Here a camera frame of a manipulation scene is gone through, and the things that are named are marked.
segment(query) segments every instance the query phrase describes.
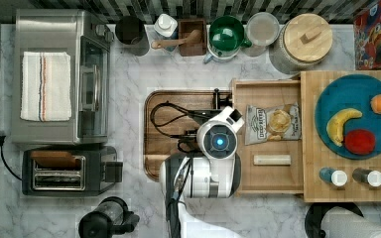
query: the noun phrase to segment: blue plate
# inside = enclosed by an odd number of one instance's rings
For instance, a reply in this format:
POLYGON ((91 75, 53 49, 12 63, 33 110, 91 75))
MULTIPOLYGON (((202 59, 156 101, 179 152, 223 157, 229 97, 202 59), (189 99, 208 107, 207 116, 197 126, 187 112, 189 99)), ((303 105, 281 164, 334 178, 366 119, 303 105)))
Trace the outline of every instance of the blue plate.
POLYGON ((381 81, 368 75, 352 74, 331 83, 320 95, 315 109, 317 132, 323 142, 335 153, 352 160, 364 160, 381 153, 381 115, 373 112, 370 100, 381 94, 381 81), (363 113, 361 118, 350 119, 344 125, 345 135, 354 129, 365 129, 376 138, 374 151, 365 156, 355 155, 342 145, 337 147, 326 133, 329 119, 344 108, 355 108, 363 113))

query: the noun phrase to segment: jar with wooden lid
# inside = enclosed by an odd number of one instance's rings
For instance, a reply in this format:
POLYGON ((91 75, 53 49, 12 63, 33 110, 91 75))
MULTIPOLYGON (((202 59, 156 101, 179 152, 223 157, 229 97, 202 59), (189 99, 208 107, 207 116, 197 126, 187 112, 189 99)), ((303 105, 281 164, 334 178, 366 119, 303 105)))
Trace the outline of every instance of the jar with wooden lid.
POLYGON ((332 46, 329 23, 316 14, 290 20, 271 47, 270 60, 280 72, 292 74, 319 63, 332 46))

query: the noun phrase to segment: wooden tray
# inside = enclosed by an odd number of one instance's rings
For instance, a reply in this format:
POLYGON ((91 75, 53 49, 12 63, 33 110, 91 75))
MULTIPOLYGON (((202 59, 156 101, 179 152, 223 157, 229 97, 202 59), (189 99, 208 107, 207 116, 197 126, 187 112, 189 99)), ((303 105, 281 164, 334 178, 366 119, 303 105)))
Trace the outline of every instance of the wooden tray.
MULTIPOLYGON (((248 104, 273 107, 299 102, 299 80, 233 80, 233 105, 246 117, 248 104)), ((245 127, 238 133, 237 153, 242 162, 238 193, 303 193, 302 141, 244 145, 245 127), (255 166, 255 155, 291 155, 290 166, 255 166)))
POLYGON ((364 161, 353 161, 332 152, 320 139, 315 125, 315 108, 323 90, 334 80, 348 74, 362 73, 381 80, 380 71, 304 71, 302 72, 302 128, 305 172, 305 201, 381 201, 381 187, 369 188, 351 177, 359 167, 381 172, 381 154, 364 161), (322 167, 334 167, 348 175, 345 188, 336 189, 323 182, 318 172, 322 167))
MULTIPOLYGON (((219 91, 221 98, 230 95, 229 91, 219 91)), ((150 121, 150 113, 159 103, 166 101, 178 104, 189 110, 212 109, 213 91, 155 91, 147 97, 144 107, 144 168, 147 176, 157 180, 160 165, 168 156, 177 153, 178 140, 160 134, 150 121)), ((173 109, 160 109, 157 119, 170 120, 178 115, 173 109)), ((198 124, 188 117, 160 128, 168 134, 183 134, 186 130, 198 128, 198 124)))

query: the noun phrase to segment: countertop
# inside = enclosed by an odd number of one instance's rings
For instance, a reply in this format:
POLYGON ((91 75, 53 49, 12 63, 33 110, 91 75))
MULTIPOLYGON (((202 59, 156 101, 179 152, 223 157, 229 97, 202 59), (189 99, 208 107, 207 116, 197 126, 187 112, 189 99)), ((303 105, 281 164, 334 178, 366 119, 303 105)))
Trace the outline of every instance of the countertop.
MULTIPOLYGON (((354 70, 353 29, 335 25, 333 46, 314 69, 354 70)), ((152 26, 147 26, 154 39, 152 26)), ((8 164, 21 173, 22 151, 11 143, 11 94, 14 48, 13 25, 2 25, 0 130, 9 137, 4 146, 8 164)), ((115 40, 110 53, 109 142, 123 161, 123 181, 98 197, 55 198, 25 196, 0 160, 0 238, 79 237, 77 225, 105 197, 124 199, 140 217, 137 229, 122 237, 168 237, 164 199, 160 185, 147 178, 143 165, 144 102, 158 89, 228 89, 233 77, 283 79, 274 69, 268 52, 258 58, 243 53, 228 63, 202 63, 203 57, 182 58, 150 50, 143 57, 131 56, 115 40)), ((292 195, 242 195, 224 199, 187 199, 195 217, 236 231, 243 237, 306 237, 304 222, 309 204, 292 195)), ((381 223, 381 203, 360 203, 365 217, 381 223)))

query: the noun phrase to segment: bag of chips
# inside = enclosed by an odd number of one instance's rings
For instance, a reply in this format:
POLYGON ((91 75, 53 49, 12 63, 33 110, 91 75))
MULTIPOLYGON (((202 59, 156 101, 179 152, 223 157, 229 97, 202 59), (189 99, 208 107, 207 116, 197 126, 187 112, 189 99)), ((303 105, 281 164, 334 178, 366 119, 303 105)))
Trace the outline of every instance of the bag of chips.
POLYGON ((245 145, 299 140, 301 137, 302 123, 297 102, 265 109, 247 106, 245 145))

